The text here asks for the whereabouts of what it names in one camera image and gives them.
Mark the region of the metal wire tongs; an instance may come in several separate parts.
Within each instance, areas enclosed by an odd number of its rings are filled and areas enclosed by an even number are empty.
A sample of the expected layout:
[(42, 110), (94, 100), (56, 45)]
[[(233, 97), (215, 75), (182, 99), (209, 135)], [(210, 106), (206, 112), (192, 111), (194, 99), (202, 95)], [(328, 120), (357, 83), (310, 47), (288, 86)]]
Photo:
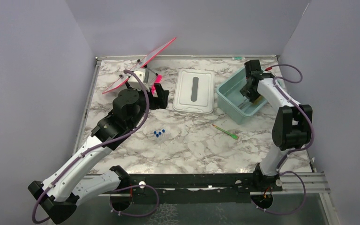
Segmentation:
[(245, 99), (238, 105), (238, 108), (242, 110), (243, 108), (245, 108), (246, 106), (249, 106), (250, 104), (251, 104), (251, 102), (248, 99)]

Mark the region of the white plastic lid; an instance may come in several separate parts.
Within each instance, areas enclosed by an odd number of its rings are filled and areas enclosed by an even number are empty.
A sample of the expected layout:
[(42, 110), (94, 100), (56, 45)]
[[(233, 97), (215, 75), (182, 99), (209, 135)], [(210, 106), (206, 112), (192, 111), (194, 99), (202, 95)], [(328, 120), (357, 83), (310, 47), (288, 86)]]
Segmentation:
[(215, 77), (211, 71), (181, 69), (177, 76), (173, 108), (180, 112), (213, 112)]

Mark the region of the green spatula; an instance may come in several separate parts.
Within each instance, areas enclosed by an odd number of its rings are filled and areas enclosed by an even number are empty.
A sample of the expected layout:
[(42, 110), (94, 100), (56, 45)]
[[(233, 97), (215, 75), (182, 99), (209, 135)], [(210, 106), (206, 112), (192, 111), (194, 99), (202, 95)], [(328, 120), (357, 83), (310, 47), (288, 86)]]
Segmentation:
[(218, 129), (219, 131), (225, 133), (226, 135), (230, 136), (231, 138), (235, 139), (235, 140), (237, 140), (239, 138), (236, 134), (232, 134), (229, 131), (226, 131), (226, 130), (222, 129), (222, 128), (220, 128), (219, 126), (217, 126), (215, 124), (212, 124), (212, 126), (214, 128), (216, 128), (216, 129)]

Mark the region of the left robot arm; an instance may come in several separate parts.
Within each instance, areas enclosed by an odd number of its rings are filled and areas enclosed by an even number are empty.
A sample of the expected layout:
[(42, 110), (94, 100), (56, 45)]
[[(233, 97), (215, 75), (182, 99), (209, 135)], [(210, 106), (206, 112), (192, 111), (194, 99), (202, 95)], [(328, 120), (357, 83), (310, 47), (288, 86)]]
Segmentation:
[(121, 90), (112, 101), (112, 110), (92, 129), (83, 146), (50, 177), (29, 184), (28, 190), (37, 201), (31, 216), (35, 224), (47, 220), (60, 224), (84, 201), (110, 189), (121, 193), (128, 188), (128, 179), (116, 171), (108, 171), (88, 182), (82, 179), (139, 130), (151, 110), (167, 107), (169, 90), (159, 83), (154, 87), (154, 91), (131, 87)]

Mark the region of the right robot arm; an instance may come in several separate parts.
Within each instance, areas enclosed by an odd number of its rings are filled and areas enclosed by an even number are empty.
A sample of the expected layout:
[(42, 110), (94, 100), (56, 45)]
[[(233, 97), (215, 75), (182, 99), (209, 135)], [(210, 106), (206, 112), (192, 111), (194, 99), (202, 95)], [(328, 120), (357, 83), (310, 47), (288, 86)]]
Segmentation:
[(270, 67), (262, 70), (259, 60), (249, 60), (244, 67), (246, 84), (240, 89), (242, 96), (251, 103), (263, 97), (277, 111), (271, 132), (273, 145), (256, 166), (251, 179), (252, 186), (263, 191), (279, 176), (280, 168), (289, 154), (303, 151), (313, 142), (313, 109), (286, 93), (278, 83), (280, 77), (273, 75)]

